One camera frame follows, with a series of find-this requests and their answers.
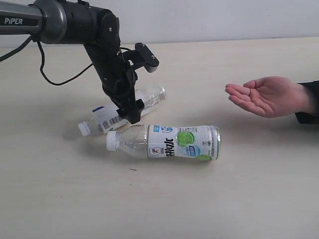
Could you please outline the black sleeved forearm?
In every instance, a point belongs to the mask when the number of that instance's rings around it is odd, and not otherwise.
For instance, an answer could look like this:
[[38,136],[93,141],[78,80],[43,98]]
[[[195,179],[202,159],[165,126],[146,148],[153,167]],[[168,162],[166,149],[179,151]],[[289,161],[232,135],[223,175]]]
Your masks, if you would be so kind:
[[302,104],[295,116],[300,124],[319,124],[319,82],[299,83]]

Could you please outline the open bare human hand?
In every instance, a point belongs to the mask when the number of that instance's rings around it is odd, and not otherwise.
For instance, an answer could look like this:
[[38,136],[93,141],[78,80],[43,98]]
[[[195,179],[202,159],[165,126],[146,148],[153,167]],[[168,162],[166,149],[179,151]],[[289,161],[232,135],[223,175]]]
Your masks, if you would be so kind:
[[269,119],[297,113],[302,104],[301,85],[285,77],[264,77],[242,86],[227,84],[225,92],[241,109]]

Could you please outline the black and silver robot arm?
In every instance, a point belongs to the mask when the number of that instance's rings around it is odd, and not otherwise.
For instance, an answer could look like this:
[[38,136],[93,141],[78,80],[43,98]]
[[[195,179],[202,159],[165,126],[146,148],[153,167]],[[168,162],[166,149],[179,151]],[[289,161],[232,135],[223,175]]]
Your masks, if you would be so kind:
[[121,51],[119,19],[108,9],[79,0],[37,0],[29,5],[0,4],[2,35],[28,35],[41,44],[82,44],[97,71],[103,91],[118,107],[121,118],[135,124],[144,103],[135,96],[135,70],[158,65],[142,43]]

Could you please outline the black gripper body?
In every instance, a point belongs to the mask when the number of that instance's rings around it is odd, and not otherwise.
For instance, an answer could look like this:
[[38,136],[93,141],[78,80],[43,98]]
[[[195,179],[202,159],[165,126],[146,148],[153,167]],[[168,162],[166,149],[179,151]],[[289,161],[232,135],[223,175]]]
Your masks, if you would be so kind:
[[135,105],[135,76],[130,63],[121,58],[102,59],[104,92],[119,105]]

